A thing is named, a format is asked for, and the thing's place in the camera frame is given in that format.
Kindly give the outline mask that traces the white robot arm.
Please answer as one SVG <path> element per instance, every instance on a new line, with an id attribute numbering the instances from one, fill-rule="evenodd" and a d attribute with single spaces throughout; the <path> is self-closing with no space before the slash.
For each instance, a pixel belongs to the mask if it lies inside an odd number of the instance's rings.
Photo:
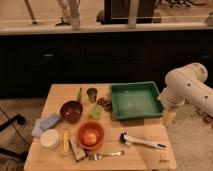
<path id="1" fill-rule="evenodd" d="M 201 63 L 191 63 L 169 71 L 165 76 L 166 87 L 158 96 L 166 110 L 191 102 L 202 112 L 213 117 L 213 88 L 205 84 L 208 71 Z"/>

